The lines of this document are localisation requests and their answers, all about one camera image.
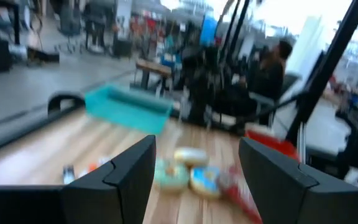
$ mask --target red snack bag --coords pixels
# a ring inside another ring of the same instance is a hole
[[[262,223],[247,182],[239,170],[235,167],[230,167],[227,172],[222,172],[219,175],[217,182],[223,194],[240,206],[254,223]]]

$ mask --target gray floor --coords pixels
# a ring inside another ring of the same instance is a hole
[[[44,22],[41,37],[46,51],[67,41],[50,21]],[[40,46],[38,37],[31,32],[23,33],[21,42]],[[107,82],[129,83],[134,78],[134,69],[133,59],[113,59],[87,52],[61,54],[59,64],[31,68],[14,65],[9,72],[0,73],[0,137],[46,117],[46,103],[54,93],[84,93]]]
[[[53,50],[55,44],[65,41],[57,32],[55,23],[50,21],[44,22],[41,37],[44,50]],[[22,42],[40,45],[37,36],[32,33],[22,34]],[[134,68],[134,60],[116,60],[87,53],[61,54],[58,65],[37,68],[15,65],[10,72],[0,73],[0,120],[12,118],[10,122],[0,124],[0,138],[46,117],[46,102],[52,94],[58,91],[84,93],[107,82],[128,85],[134,78],[131,72]],[[294,111],[288,107],[277,113],[277,117],[288,124]],[[335,120],[334,111],[328,103],[319,102],[306,128],[307,143],[331,153],[343,147],[344,136],[349,131],[345,124]],[[274,128],[279,135],[286,133],[277,122]]]

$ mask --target frosted donut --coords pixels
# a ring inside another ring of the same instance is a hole
[[[195,167],[190,174],[191,188],[198,194],[208,198],[219,198],[221,191],[216,183],[219,177],[217,167]]]
[[[189,179],[185,165],[163,159],[155,161],[154,182],[161,190],[182,191],[187,188]]]
[[[206,166],[208,164],[208,155],[204,150],[192,147],[178,148],[173,158],[175,161],[184,163],[186,166]]]

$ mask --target white wall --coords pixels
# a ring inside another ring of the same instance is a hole
[[[299,38],[293,46],[292,54],[287,61],[286,74],[299,76],[299,80],[282,96],[285,101],[304,89],[310,73],[325,46],[324,26],[320,17],[308,17]],[[287,134],[297,113],[296,103],[277,110],[273,128],[280,136]]]
[[[251,50],[254,47],[254,43],[255,43],[255,34],[253,33],[247,34],[244,37],[244,40],[242,40],[238,59],[241,59],[243,56],[249,58]]]

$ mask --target teal tray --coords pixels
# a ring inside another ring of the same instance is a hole
[[[104,86],[85,95],[91,116],[148,134],[160,134],[170,117],[173,101],[119,86]]]

